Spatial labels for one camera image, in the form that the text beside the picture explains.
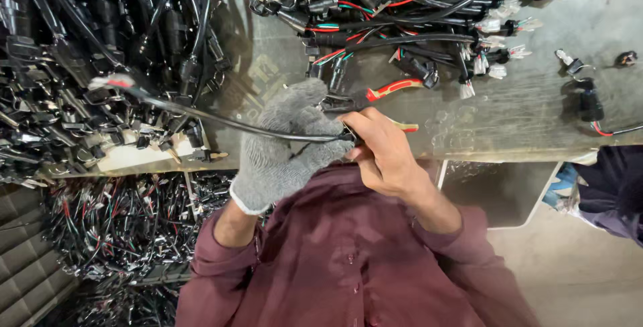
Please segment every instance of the pliers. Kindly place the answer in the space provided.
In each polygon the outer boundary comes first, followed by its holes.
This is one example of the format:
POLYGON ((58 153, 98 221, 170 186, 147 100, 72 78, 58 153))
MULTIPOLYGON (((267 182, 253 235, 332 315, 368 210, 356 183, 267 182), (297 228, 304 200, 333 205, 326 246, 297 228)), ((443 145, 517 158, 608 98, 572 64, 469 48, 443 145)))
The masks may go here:
MULTIPOLYGON (((398 89, 408 87, 424 87, 424 85, 419 79, 409 78, 406 80, 395 81, 377 90, 367 88, 366 90, 357 91, 350 96, 328 94, 326 99, 322 101, 319 106, 323 112, 345 113, 350 111, 361 111, 362 109, 367 108, 371 102, 377 101, 398 89)), ((416 132, 420 129, 420 126, 417 124, 402 124, 395 120, 391 121, 396 125, 396 127, 406 133, 416 132)))

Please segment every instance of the concrete floor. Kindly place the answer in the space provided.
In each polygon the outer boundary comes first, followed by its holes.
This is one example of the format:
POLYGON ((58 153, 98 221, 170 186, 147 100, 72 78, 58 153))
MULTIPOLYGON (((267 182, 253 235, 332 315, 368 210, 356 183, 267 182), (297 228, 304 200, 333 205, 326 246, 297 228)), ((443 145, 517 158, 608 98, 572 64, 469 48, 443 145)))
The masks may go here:
POLYGON ((639 327, 643 249, 541 204, 523 228, 489 241, 543 327, 639 327))

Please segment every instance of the wire harness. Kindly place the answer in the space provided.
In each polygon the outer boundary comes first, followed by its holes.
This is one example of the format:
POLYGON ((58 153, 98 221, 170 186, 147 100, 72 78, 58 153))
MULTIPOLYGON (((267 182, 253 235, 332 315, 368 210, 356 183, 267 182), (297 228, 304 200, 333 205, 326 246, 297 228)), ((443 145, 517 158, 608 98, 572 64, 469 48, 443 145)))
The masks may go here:
MULTIPOLYGON (((475 75, 502 79, 507 69, 494 62, 530 54, 524 47, 504 52, 504 37, 543 26, 532 18, 505 20, 522 1, 534 0, 253 0, 249 7, 262 17, 276 15, 297 31, 311 57, 307 76, 322 76, 326 64, 345 69, 343 63, 366 50, 398 46, 425 59, 419 64, 459 70, 460 95, 466 99, 475 95, 475 75), (488 57, 493 48, 504 53, 488 57)), ((409 75, 421 78, 422 72, 409 75)))

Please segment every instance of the key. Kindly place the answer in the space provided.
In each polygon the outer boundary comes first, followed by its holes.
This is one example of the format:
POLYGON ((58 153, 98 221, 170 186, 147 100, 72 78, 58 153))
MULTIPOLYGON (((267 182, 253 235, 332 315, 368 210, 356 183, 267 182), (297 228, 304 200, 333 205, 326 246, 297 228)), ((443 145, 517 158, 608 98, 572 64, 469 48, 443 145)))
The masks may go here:
POLYGON ((176 154, 175 150, 167 149, 165 152, 169 153, 172 159, 174 159, 177 164, 181 163, 181 159, 179 159, 179 155, 176 154))
POLYGON ((570 76, 574 76, 574 74, 578 73, 581 68, 586 67, 582 60, 569 57, 563 50, 557 50, 556 56, 560 58, 563 63, 565 63, 565 65, 567 66, 567 74, 569 74, 570 76))
POLYGON ((248 6, 250 10, 257 14, 261 15, 262 17, 265 17, 266 14, 266 0, 253 0, 250 1, 250 5, 248 6))

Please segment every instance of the shirt sleeve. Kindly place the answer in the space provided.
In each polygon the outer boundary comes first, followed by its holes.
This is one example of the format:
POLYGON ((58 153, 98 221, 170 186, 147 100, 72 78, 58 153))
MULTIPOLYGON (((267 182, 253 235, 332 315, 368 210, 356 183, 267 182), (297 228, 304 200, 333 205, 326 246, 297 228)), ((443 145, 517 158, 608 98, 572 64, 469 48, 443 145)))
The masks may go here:
POLYGON ((450 280, 462 289, 486 327, 540 326, 503 257, 487 241, 487 218, 480 208, 459 207, 462 228, 453 234, 434 234, 419 223, 413 229, 423 243, 450 263, 450 280))
POLYGON ((236 313, 245 293, 252 266, 257 264, 261 231, 245 247, 227 248, 214 238, 214 226, 223 209, 205 221, 199 233, 192 277, 182 288, 176 312, 176 326, 226 326, 236 313))

